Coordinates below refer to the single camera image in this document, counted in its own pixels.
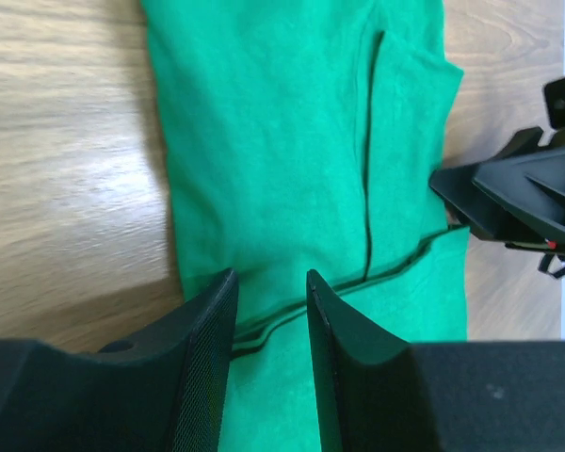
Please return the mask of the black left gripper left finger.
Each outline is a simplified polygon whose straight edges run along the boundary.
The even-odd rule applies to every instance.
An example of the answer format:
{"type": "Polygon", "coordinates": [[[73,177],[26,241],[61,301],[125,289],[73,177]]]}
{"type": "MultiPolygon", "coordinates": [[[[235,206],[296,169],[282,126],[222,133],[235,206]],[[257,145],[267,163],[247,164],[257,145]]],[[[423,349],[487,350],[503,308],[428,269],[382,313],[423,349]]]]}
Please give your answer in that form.
{"type": "Polygon", "coordinates": [[[95,353],[0,339],[0,451],[215,451],[238,302],[225,270],[95,353]]]}

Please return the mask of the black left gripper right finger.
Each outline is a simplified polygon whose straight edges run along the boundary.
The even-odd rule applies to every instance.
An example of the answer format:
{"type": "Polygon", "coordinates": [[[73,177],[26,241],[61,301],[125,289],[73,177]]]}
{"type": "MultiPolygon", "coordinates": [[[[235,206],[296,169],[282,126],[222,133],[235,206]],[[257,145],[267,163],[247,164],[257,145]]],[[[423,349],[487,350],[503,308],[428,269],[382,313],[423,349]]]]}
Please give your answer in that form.
{"type": "Polygon", "coordinates": [[[306,293],[323,450],[565,451],[565,341],[412,344],[306,293]]]}

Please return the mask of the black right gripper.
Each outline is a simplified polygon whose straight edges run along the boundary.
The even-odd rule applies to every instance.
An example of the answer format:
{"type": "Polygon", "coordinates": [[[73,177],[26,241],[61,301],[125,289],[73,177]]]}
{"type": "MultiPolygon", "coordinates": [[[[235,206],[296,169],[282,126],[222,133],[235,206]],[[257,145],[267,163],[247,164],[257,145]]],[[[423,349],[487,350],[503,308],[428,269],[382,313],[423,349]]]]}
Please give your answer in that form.
{"type": "Polygon", "coordinates": [[[460,224],[485,241],[541,254],[539,271],[565,276],[565,76],[543,88],[554,134],[539,126],[517,131],[495,156],[438,169],[429,187],[460,224]]]}

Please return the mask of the green t shirt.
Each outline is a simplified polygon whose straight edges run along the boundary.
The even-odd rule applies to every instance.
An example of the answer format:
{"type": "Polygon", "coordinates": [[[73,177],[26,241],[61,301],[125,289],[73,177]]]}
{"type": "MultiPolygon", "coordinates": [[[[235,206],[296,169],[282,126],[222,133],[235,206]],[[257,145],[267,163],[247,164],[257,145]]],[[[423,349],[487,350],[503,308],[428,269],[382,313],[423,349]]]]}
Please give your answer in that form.
{"type": "Polygon", "coordinates": [[[184,294],[239,279],[219,447],[316,451],[310,270],[404,340],[467,337],[469,234],[428,186],[462,78],[444,5],[143,9],[184,294]]]}

